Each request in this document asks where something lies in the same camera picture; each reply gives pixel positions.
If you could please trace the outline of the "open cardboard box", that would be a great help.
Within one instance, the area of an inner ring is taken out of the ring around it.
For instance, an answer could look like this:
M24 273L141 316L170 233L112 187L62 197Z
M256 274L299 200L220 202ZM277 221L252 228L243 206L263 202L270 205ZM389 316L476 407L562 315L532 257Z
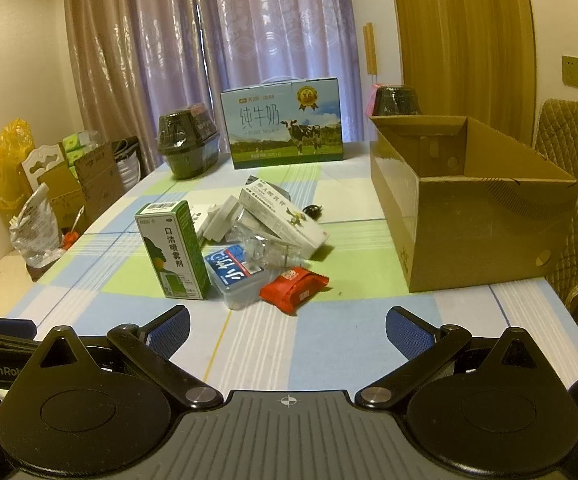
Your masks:
M371 119L370 174L411 292L539 278L552 270L578 181L466 116Z

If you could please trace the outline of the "white ointment box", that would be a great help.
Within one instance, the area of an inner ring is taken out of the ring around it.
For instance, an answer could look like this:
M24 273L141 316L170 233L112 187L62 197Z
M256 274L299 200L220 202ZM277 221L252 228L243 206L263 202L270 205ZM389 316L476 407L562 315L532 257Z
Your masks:
M284 242L300 248L303 258L310 259L328 240L328 233L315 220L265 181L246 184L239 200Z

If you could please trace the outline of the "blue milk carton box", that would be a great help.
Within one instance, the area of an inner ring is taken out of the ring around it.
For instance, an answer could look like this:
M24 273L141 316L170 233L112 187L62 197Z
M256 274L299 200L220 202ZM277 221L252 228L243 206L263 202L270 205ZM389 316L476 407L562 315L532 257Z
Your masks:
M237 169L343 158L336 78L294 79L221 93Z

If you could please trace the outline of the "red snack packet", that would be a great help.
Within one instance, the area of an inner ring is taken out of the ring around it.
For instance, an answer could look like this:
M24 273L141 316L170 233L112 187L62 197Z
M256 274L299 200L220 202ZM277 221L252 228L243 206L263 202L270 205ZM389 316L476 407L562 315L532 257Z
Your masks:
M287 315L295 315L300 304L326 288L327 276L304 269L302 266L279 274L274 281L263 286L260 298Z

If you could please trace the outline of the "white square plastic container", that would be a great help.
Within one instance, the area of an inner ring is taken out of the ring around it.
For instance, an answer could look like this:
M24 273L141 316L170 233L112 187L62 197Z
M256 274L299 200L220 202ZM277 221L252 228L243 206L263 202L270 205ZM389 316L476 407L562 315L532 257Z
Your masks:
M198 240L219 243L231 229L239 211L240 204L235 196L228 196L222 205L209 206L199 219Z

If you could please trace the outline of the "yellow plastic bag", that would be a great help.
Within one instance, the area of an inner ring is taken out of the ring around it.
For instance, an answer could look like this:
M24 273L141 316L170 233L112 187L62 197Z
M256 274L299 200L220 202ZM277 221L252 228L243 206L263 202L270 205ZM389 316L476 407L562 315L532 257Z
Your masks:
M30 125L23 119L9 122L0 133L0 218L8 226L31 195L21 163L35 149Z

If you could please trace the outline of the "blue dental floss pick box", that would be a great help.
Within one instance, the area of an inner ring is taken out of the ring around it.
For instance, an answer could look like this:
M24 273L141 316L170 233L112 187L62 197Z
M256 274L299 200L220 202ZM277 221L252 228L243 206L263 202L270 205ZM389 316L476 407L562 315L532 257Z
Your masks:
M275 278L271 269L252 260L239 244L204 257L211 283L229 310L241 310L260 300L260 290Z

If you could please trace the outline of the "clear plastic bag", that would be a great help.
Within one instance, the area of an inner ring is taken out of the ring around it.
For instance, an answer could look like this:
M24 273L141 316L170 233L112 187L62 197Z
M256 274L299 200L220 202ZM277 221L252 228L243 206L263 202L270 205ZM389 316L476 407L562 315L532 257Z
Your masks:
M275 235L255 232L237 223L228 230L226 239L240 245L248 258L260 263L261 266L276 269L307 267L300 248L284 242Z

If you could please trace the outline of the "silver bag on floor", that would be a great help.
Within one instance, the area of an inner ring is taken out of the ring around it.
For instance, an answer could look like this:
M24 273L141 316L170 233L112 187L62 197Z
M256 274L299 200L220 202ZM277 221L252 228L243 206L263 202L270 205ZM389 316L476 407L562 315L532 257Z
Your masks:
M12 247L30 268L44 268L65 253L62 249L62 231L50 206L45 183L39 185L20 213L9 221L9 236Z

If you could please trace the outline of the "purple curtain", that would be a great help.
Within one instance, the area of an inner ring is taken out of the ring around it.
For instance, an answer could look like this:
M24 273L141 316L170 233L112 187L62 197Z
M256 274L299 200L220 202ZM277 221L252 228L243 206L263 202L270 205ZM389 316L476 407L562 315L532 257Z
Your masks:
M84 126L134 136L160 165L160 116L201 103L222 118L231 88L287 79L339 81L342 136L361 140L352 0L65 0Z

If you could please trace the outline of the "wooden door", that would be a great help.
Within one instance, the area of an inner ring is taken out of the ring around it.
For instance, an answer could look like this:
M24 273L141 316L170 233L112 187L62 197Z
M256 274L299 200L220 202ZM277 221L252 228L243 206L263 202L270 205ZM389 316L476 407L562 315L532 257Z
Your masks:
M427 115L469 116L532 142L531 0L395 0L405 84Z

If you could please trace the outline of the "black wrapped bowl stack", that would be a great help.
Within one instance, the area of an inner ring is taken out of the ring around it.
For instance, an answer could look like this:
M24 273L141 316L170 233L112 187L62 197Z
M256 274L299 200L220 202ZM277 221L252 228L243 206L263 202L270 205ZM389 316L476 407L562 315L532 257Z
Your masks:
M394 116L420 115L417 93L411 86L373 84L369 92L365 115Z
M158 151L177 180L199 176L219 158L219 131L207 107L196 103L159 118Z

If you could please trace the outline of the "left black wrapped bowl stack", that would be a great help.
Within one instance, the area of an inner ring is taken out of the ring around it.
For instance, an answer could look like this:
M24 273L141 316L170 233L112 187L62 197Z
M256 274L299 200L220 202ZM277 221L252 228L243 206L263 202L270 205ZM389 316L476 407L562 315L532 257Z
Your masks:
M159 118L158 151L177 180L199 176L219 158L219 131L207 107L196 103Z

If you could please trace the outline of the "right black wrapped bowl stack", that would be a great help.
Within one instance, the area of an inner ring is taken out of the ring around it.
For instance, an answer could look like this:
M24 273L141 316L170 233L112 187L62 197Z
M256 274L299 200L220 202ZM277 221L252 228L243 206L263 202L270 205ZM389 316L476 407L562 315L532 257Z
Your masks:
M365 115L394 116L420 115L417 93L411 86L373 84L369 92Z

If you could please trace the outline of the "cardboard boxes beside table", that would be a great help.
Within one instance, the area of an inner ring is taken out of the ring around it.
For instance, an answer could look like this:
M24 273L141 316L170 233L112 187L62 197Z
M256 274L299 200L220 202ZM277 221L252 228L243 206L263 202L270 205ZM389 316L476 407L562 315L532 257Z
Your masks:
M82 234L142 177L135 136L104 142L84 130L62 142L42 145L21 163L30 188L47 186L47 198L62 232Z

